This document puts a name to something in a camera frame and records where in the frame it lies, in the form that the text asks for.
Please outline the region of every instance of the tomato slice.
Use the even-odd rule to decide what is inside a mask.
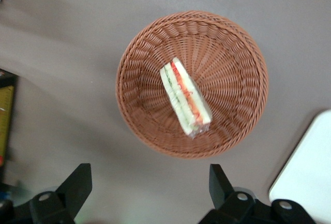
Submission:
[[[179,71],[174,62],[171,62],[171,68],[176,76],[177,83],[180,86],[193,115],[195,116],[195,124],[202,125],[203,124],[202,116],[200,115],[199,109],[195,105],[193,98],[191,96],[193,94],[193,92],[188,91],[185,83],[183,82],[183,78],[179,74]]]

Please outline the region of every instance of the sandwich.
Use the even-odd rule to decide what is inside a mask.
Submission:
[[[212,112],[198,86],[175,57],[160,69],[165,91],[184,133],[194,138],[209,129]]]

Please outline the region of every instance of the black clamp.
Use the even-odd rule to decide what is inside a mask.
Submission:
[[[199,224],[315,224],[304,208],[278,199],[267,206],[243,191],[235,191],[220,165],[211,165],[209,192],[215,209]]]
[[[91,165],[82,163],[56,191],[40,193],[17,207],[10,200],[0,202],[0,223],[74,224],[91,190]]]

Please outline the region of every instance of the basket rim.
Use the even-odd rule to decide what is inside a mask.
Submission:
[[[256,44],[256,42],[251,38],[251,36],[238,24],[234,23],[233,21],[219,16],[214,13],[206,12],[206,11],[199,11],[199,10],[189,10],[189,11],[183,11],[183,12],[176,12],[164,17],[161,17],[149,25],[147,25],[145,28],[143,28],[129,43],[127,46],[125,52],[123,53],[121,57],[121,61],[118,66],[117,75],[116,75],[116,98],[118,107],[120,110],[120,113],[122,117],[124,118],[125,122],[128,124],[130,129],[134,132],[134,134],[140,138],[141,141],[143,141],[146,145],[149,147],[157,150],[158,152],[168,154],[170,156],[174,157],[180,157],[180,158],[206,158],[210,156],[215,156],[220,153],[222,153],[224,150],[222,147],[217,150],[210,150],[207,152],[196,152],[196,153],[190,153],[190,154],[183,154],[180,152],[170,151],[168,149],[159,147],[155,145],[153,142],[149,141],[143,133],[141,133],[135,126],[135,123],[131,120],[128,109],[126,108],[124,96],[123,96],[123,89],[120,87],[122,83],[124,82],[123,73],[125,71],[126,65],[129,63],[129,58],[131,57],[133,51],[134,51],[134,44],[139,44],[140,42],[143,42],[144,38],[147,37],[150,33],[153,31],[159,29],[161,26],[164,26],[174,23],[183,22],[183,20],[187,21],[193,21],[193,22],[204,22],[209,25],[215,25],[218,28],[225,29],[231,34],[235,35],[240,41],[242,41],[245,45],[245,47],[249,50],[249,52],[253,56],[253,60],[255,61],[256,68],[260,77],[260,83],[259,83],[259,97],[257,100],[257,104],[255,107],[254,115],[251,117],[253,121],[248,122],[249,125],[245,125],[244,128],[238,132],[231,140],[232,144],[227,147],[226,150],[234,147],[239,141],[244,139],[250,131],[252,131],[253,127],[257,124],[259,121],[268,97],[268,73],[267,68],[265,64],[265,60],[263,58],[263,55]]]

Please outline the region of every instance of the wicker basket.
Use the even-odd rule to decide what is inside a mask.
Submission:
[[[210,130],[185,136],[159,70],[178,57],[212,113]],[[268,93],[263,56],[232,21],[202,11],[160,18],[138,33],[124,52],[116,82],[119,109],[151,148],[180,158],[220,154],[240,142],[260,118]]]

